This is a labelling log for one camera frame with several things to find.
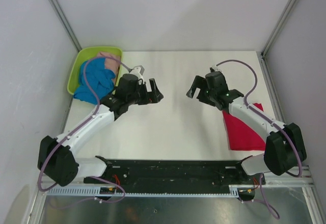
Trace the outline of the red t shirt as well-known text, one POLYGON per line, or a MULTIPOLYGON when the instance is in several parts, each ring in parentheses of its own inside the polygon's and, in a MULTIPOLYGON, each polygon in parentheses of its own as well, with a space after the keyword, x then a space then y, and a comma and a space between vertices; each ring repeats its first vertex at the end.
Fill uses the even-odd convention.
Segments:
POLYGON ((268 124, 260 103, 237 98, 223 110, 229 148, 233 151, 264 151, 268 124))

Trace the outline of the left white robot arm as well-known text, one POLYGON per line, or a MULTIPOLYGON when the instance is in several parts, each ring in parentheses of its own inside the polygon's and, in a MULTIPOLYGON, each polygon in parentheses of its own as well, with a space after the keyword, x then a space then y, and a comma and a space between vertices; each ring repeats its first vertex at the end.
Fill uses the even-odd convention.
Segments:
POLYGON ((115 122, 131 105, 159 103, 163 94, 155 79, 149 80, 147 90, 142 77, 124 74, 113 93, 100 100, 100 104, 71 131, 55 138, 46 136, 40 143, 38 164, 41 175, 50 177, 55 184, 67 186, 76 178, 95 177, 101 183, 112 179, 113 171, 99 157, 78 158, 78 152, 102 128, 115 122))

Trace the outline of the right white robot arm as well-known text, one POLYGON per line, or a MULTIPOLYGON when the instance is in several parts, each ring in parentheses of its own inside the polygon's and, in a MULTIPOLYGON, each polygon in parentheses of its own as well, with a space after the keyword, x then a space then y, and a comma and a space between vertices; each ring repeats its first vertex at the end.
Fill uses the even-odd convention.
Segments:
POLYGON ((216 107, 239 119, 251 128, 265 142, 264 153, 241 161, 241 167, 235 171, 235 179, 247 184, 253 175, 271 172, 280 176, 297 166, 302 174, 302 163, 307 158, 300 127, 285 124, 267 116, 263 111, 246 101, 244 94, 229 89, 222 72, 212 71, 204 77, 195 76, 187 97, 193 98, 199 89, 197 99, 216 107))

